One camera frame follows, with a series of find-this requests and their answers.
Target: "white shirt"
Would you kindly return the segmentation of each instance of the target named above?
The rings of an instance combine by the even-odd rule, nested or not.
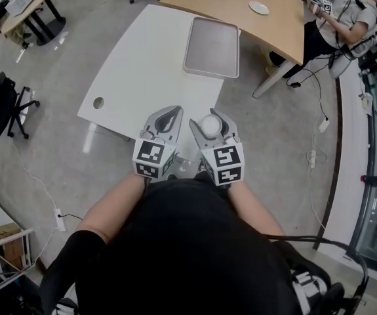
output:
[[[371,29],[376,25],[377,21],[377,7],[373,0],[361,0],[366,9],[361,9],[356,0],[351,0],[349,7],[343,12],[347,4],[344,1],[339,7],[335,8],[331,13],[331,17],[335,20],[341,15],[339,23],[347,26],[349,29],[353,27],[356,22],[364,22],[368,26],[368,32],[362,37],[362,40],[369,38]],[[344,46],[345,42],[341,36],[338,36],[338,43],[336,41],[336,31],[325,19],[317,19],[317,26],[324,40],[336,49]]]

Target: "white plate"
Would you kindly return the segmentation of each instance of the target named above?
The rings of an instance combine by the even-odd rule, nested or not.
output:
[[[258,1],[250,1],[249,7],[258,14],[267,15],[269,13],[267,6],[259,3]]]

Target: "person's forearm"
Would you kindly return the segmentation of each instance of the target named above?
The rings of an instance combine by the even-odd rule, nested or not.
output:
[[[231,185],[229,198],[239,217],[262,234],[284,236],[279,222],[258,200],[248,185],[241,181]]]
[[[124,225],[143,192],[144,177],[127,176],[90,208],[77,231],[92,231],[108,243]]]
[[[338,35],[345,40],[347,44],[354,44],[358,42],[359,38],[355,38],[350,29],[335,20],[330,14],[322,13],[322,17],[338,32]]]

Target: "black shirt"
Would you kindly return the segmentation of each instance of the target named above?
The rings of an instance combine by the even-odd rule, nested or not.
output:
[[[195,179],[151,185],[108,245],[74,233],[41,284],[46,313],[74,281],[83,315],[300,311],[281,254]]]

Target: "table leg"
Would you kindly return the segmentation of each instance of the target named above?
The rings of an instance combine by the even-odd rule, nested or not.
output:
[[[44,35],[33,25],[33,23],[26,18],[24,20],[24,23],[28,26],[28,28],[38,37],[38,39],[41,42],[46,42],[47,40],[45,39]]]
[[[35,22],[37,23],[37,25],[41,27],[41,29],[43,30],[43,32],[46,33],[46,35],[49,37],[49,39],[54,39],[55,38],[54,34],[51,32],[51,30],[49,30],[49,28],[42,21],[42,19],[39,18],[39,16],[37,15],[36,12],[32,12],[31,13],[31,17],[35,20]]]
[[[291,68],[293,68],[295,63],[286,60],[280,68],[277,70],[277,72],[268,77],[265,82],[263,82],[260,86],[258,86],[255,91],[253,92],[252,96],[254,98],[258,98],[261,96],[264,92],[266,92],[270,87],[272,87],[278,80],[280,80]]]
[[[50,9],[51,13],[56,17],[58,21],[65,22],[66,18],[61,16],[58,11],[56,10],[56,7],[52,4],[51,0],[45,0],[45,3],[47,4],[48,8]]]

